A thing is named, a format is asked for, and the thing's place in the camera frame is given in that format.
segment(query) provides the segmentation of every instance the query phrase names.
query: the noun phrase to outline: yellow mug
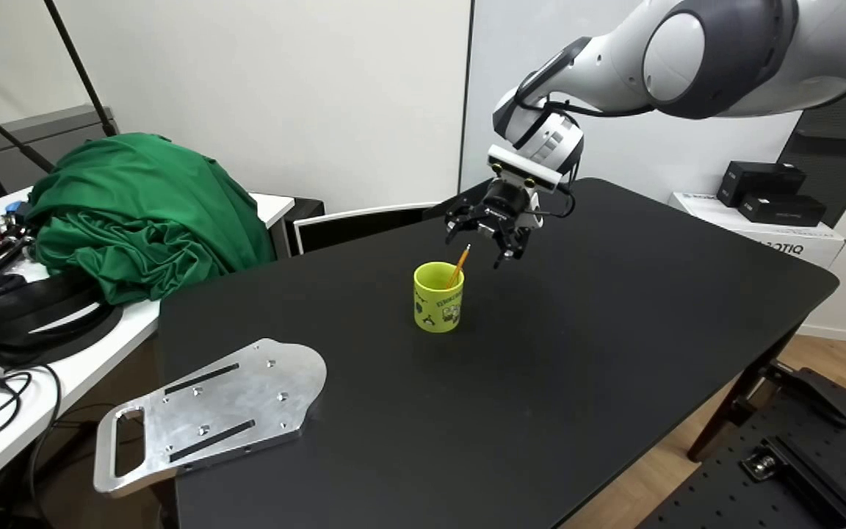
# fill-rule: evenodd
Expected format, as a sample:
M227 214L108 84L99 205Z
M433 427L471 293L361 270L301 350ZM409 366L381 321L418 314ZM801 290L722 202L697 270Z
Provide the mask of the yellow mug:
M414 321L422 333L453 333L461 317L465 270L425 261L414 270Z

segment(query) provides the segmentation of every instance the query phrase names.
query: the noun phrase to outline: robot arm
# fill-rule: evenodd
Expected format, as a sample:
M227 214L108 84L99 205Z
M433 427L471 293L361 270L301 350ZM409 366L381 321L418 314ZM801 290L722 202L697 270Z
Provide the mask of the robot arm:
M568 43L496 106L494 128L516 152L490 146L494 183L528 198L502 205L524 242L502 255L516 259L544 227L528 205L574 183L585 143L575 114L779 114L844 95L846 0L643 0L615 33ZM514 231L481 224L496 211L478 202L449 214L449 236L478 227L502 245Z

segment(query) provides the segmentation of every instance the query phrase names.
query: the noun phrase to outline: black tabletop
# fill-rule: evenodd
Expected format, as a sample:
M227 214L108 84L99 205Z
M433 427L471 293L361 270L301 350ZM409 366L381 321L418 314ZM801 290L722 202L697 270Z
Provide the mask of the black tabletop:
M837 289L618 186L575 198L524 261L471 237L453 334L411 321L411 270L467 242L440 220L171 296L171 375L255 337L328 365L303 439L179 475L183 525L556 525Z

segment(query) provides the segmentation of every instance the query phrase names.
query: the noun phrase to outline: green fabric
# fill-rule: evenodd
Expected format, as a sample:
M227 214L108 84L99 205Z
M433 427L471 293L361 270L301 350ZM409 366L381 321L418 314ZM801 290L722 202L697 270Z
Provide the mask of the green fabric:
M36 259L92 272L113 305L273 261L255 199L218 161L158 134L88 142L30 205Z

